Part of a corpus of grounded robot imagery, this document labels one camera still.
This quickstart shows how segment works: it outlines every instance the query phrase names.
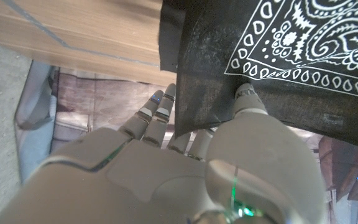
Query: paisley pattern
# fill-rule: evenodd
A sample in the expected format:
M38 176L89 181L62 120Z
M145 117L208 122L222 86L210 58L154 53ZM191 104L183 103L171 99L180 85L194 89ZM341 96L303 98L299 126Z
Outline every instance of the paisley pattern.
M358 0L261 0L225 74L358 96Z

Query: white robotic arm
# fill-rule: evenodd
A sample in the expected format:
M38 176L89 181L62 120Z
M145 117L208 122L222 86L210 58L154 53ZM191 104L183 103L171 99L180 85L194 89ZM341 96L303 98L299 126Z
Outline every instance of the white robotic arm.
M269 116L250 84L233 120L173 136L160 150L176 86L157 91L118 131L102 128L53 153L0 223L323 223L313 155Z

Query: wooden board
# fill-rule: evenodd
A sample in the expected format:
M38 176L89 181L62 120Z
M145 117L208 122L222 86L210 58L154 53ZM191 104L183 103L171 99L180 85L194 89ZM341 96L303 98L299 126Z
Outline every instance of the wooden board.
M0 0L0 44L36 60L168 85L161 72L162 0Z

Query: black cloth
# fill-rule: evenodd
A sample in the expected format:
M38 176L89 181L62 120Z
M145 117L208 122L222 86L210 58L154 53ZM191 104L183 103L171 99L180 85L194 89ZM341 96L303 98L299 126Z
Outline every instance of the black cloth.
M177 72L178 135L231 119L251 82L285 124L358 145L358 0L189 2Z

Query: green led light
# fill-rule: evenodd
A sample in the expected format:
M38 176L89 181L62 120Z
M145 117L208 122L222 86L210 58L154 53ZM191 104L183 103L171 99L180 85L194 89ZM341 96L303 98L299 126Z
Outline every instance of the green led light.
M246 214L248 216L254 216L253 211L251 211L249 208L244 209L244 214Z

